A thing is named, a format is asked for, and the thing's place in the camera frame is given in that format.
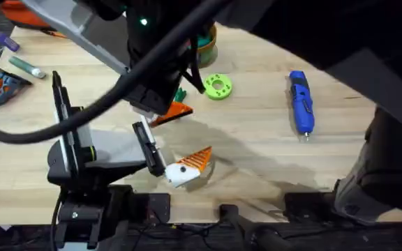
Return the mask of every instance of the black mount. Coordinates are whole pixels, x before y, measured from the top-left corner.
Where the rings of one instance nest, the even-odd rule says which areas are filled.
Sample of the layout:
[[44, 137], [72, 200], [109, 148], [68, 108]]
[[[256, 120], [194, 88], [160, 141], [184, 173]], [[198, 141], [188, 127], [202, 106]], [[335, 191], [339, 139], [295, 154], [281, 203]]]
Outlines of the black mount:
[[239, 214], [235, 205], [223, 204], [219, 208], [220, 222], [230, 222], [237, 229], [245, 250], [255, 251], [307, 251], [299, 245], [292, 245], [278, 235], [269, 224], [254, 223]]
[[[82, 107], [70, 105], [60, 76], [55, 71], [53, 75], [57, 116], [63, 121]], [[150, 150], [152, 145], [143, 125], [136, 123], [133, 127], [146, 157], [144, 163], [136, 166], [86, 167], [86, 162], [96, 160], [96, 149], [82, 146], [77, 130], [63, 135], [50, 149], [47, 179], [61, 188], [58, 223], [52, 230], [58, 248], [63, 248], [66, 242], [79, 242], [86, 243], [89, 250], [95, 249], [99, 242], [116, 234], [120, 222], [157, 224], [170, 219], [169, 194], [136, 194], [130, 185], [110, 185], [147, 166], [155, 176], [163, 173], [163, 163]]]

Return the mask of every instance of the white object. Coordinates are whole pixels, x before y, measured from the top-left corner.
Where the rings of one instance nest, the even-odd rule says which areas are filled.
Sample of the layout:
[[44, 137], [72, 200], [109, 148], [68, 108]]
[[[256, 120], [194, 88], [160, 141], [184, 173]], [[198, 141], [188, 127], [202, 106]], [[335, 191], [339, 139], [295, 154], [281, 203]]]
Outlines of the white object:
[[39, 68], [34, 68], [31, 71], [31, 74], [37, 78], [44, 78], [46, 77], [46, 73], [42, 72]]
[[198, 168], [173, 163], [165, 168], [165, 177], [174, 187], [179, 187], [201, 175]]

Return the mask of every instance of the green light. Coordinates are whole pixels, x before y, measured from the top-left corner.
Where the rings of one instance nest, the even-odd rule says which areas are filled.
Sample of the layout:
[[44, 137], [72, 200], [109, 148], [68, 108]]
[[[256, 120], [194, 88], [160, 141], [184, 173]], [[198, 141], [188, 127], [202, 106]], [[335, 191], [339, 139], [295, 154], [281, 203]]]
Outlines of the green light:
[[142, 18], [142, 19], [140, 20], [140, 23], [141, 23], [143, 26], [146, 26], [146, 25], [148, 24], [148, 20], [145, 19], [145, 18]]

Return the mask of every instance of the orange tool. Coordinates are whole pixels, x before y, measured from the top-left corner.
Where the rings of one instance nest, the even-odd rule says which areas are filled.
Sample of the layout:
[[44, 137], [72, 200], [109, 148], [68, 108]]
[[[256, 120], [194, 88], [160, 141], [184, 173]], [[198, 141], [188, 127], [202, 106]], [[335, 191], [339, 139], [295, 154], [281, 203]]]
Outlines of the orange tool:
[[194, 167], [200, 172], [204, 171], [207, 166], [207, 163], [210, 160], [210, 156], [212, 154], [212, 147], [209, 146], [201, 151], [198, 151], [192, 155], [189, 155], [185, 158], [182, 158], [177, 164], [187, 165], [189, 167]]
[[150, 123], [150, 126], [152, 128], [155, 128], [156, 126], [162, 125], [164, 123], [167, 123], [169, 121], [181, 118], [185, 115], [189, 115], [193, 113], [193, 109], [181, 102], [176, 102], [173, 101], [172, 105], [170, 105], [170, 108], [167, 112], [166, 115], [158, 117], [155, 121]]

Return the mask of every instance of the green object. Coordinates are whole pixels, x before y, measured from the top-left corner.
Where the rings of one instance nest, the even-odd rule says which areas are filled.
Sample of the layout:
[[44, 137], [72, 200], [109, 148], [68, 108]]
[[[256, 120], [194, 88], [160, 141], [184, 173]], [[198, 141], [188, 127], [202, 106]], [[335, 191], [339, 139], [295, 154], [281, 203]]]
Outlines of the green object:
[[187, 95], [187, 91], [185, 91], [181, 87], [179, 87], [178, 91], [176, 91], [176, 94], [174, 95], [174, 101], [182, 102], [182, 100], [184, 100], [186, 95]]
[[232, 82], [223, 74], [212, 74], [204, 80], [206, 95], [212, 100], [223, 100], [232, 92]]
[[29, 73], [30, 75], [37, 78], [44, 78], [46, 74], [40, 70], [40, 68], [27, 63], [26, 61], [17, 58], [16, 56], [11, 56], [8, 60], [11, 64], [18, 67], [19, 69]]

